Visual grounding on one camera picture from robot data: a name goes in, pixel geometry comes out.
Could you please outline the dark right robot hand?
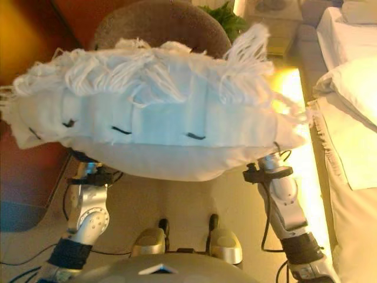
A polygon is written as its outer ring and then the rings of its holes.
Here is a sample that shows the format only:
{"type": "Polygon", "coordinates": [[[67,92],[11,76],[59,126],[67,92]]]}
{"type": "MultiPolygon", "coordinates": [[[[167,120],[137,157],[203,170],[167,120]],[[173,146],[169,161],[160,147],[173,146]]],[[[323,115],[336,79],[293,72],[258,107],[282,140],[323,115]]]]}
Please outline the dark right robot hand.
{"type": "Polygon", "coordinates": [[[259,165],[259,169],[264,171],[274,171],[284,165],[284,162],[278,153],[273,153],[262,157],[258,159],[257,163],[259,165]]]}

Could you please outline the dark left robot hand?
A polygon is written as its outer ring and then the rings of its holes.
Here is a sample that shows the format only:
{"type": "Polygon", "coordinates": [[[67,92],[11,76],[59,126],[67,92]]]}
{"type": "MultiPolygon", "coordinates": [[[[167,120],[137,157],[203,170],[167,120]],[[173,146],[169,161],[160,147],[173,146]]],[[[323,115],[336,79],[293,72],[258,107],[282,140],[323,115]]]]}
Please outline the dark left robot hand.
{"type": "Polygon", "coordinates": [[[79,162],[76,177],[82,179],[87,174],[95,173],[99,162],[88,157],[85,153],[71,150],[71,154],[75,160],[79,162]]]}

